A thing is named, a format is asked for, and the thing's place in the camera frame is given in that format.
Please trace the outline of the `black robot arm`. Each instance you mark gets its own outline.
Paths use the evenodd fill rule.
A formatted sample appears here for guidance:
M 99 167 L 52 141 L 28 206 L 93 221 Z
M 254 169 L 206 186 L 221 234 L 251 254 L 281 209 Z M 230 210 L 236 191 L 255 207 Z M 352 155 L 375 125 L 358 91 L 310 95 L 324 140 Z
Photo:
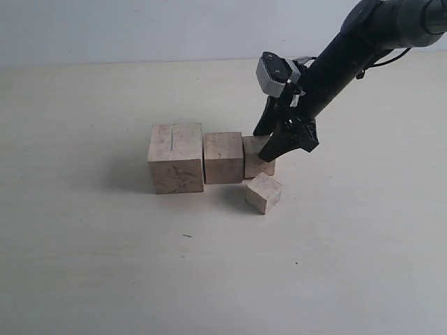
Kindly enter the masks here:
M 256 77 L 268 98 L 253 134 L 269 140 L 258 157 L 271 162 L 296 149 L 313 151 L 316 117 L 350 82 L 384 66 L 392 51 L 433 45 L 445 33 L 445 1 L 360 1 L 317 57 L 262 53 Z

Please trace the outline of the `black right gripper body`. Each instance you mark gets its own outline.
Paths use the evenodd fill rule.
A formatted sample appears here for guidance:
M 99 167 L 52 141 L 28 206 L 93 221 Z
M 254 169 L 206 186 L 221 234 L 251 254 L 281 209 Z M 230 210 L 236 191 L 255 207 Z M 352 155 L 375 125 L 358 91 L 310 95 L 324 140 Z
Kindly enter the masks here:
M 288 82 L 278 99 L 284 111 L 282 123 L 300 138 L 300 149 L 311 152 L 319 144 L 315 121 L 318 86 L 308 67 L 297 67 L 301 72 L 298 83 Z

